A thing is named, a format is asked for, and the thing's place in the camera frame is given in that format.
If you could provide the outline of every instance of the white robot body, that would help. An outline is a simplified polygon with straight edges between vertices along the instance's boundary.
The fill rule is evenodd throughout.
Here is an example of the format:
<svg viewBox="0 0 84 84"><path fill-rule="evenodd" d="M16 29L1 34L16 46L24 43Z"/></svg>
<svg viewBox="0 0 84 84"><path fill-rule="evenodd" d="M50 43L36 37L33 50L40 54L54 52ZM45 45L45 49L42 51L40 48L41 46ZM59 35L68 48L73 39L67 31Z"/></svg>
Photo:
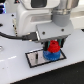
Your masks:
<svg viewBox="0 0 84 84"><path fill-rule="evenodd" d="M22 4L25 6L26 9L35 9L31 7L31 1L32 0L21 0ZM60 3L60 0L47 0L47 5L44 8L54 8L58 6L59 3Z"/></svg>
<svg viewBox="0 0 84 84"><path fill-rule="evenodd" d="M30 5L27 7L23 4L20 4L17 8L16 12L16 31L18 36L27 35L30 32L36 31L36 25L42 23L49 23L51 22L51 9L58 6L60 0L53 0L52 3L48 0L48 3L45 8L31 8Z"/></svg>

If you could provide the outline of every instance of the table surface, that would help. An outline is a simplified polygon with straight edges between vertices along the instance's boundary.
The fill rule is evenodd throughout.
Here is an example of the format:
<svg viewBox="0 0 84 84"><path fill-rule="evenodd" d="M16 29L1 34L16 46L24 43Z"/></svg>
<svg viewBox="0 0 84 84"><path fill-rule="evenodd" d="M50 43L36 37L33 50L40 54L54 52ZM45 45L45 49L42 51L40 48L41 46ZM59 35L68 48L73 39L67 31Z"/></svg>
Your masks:
<svg viewBox="0 0 84 84"><path fill-rule="evenodd" d="M0 15L0 23L3 23L3 27L0 27L1 32L14 35L13 18L15 18L15 16L12 17L11 14ZM9 40L0 37L0 46L4 48L4 50L0 52L0 84L13 83L84 61L84 33L81 30L75 30L72 35L66 39L62 50L67 59L32 69L28 65L25 53L42 48L40 43Z"/></svg>

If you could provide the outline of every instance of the black cable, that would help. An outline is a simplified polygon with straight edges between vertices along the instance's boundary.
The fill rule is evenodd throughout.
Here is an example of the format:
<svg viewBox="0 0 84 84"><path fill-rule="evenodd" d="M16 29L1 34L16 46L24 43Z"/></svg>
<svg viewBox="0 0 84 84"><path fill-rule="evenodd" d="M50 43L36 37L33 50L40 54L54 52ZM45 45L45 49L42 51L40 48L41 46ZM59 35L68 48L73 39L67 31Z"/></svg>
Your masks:
<svg viewBox="0 0 84 84"><path fill-rule="evenodd" d="M25 40L38 41L36 32L31 32L30 34L23 35L22 37L11 36L0 32L0 36L8 39L16 39L16 40L23 40L23 41Z"/></svg>
<svg viewBox="0 0 84 84"><path fill-rule="evenodd" d="M2 32L0 32L0 36L8 38L8 39L17 39L17 40L22 40L22 37L16 37L16 36L10 36L10 35L6 35Z"/></svg>

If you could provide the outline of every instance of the black mat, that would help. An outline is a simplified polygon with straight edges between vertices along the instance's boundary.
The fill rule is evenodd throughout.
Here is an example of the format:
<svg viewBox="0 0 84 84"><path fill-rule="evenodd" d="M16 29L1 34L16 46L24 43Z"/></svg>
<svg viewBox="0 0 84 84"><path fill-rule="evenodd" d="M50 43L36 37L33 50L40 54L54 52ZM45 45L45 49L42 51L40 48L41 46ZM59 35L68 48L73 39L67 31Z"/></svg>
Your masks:
<svg viewBox="0 0 84 84"><path fill-rule="evenodd" d="M84 62L47 72L13 84L84 84Z"/></svg>

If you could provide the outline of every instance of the blue block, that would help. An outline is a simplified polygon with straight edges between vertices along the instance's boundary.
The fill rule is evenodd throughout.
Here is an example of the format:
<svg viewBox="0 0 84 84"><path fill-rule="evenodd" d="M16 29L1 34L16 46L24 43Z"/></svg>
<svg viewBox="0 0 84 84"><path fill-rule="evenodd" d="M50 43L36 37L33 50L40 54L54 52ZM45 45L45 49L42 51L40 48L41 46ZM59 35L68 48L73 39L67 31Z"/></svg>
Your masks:
<svg viewBox="0 0 84 84"><path fill-rule="evenodd" d="M51 53L49 51L43 51L43 56L45 59L49 60L49 61L56 61L60 58L60 50L56 53Z"/></svg>

